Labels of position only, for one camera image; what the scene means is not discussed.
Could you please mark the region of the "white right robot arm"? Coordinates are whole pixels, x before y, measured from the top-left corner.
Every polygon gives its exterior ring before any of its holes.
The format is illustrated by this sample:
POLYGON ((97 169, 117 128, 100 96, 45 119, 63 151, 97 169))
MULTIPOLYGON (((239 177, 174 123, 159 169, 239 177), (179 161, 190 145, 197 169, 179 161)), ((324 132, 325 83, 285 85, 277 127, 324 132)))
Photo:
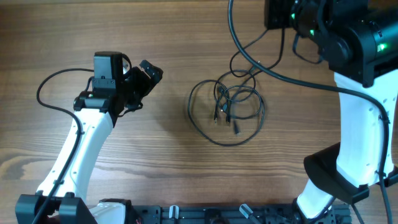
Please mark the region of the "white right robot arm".
POLYGON ((391 139, 397 102, 397 9, 367 1, 266 1, 269 30, 293 28, 318 47, 340 97, 341 140, 307 156, 308 182, 296 198, 304 223, 323 218, 332 202, 350 205, 397 183, 391 139))

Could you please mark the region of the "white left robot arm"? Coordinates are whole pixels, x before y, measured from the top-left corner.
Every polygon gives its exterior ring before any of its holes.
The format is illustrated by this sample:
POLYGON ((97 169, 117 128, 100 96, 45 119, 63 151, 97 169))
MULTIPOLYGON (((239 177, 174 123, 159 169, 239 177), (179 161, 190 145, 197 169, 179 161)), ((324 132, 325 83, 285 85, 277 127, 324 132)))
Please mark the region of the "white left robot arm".
POLYGON ((104 199, 92 208, 86 195, 100 150, 118 118, 142 109, 142 99, 163 77, 143 60, 138 67, 121 52, 96 52, 86 88, 73 111, 72 124, 51 171, 33 195, 22 194, 15 207, 18 223, 143 223, 130 200, 104 199))

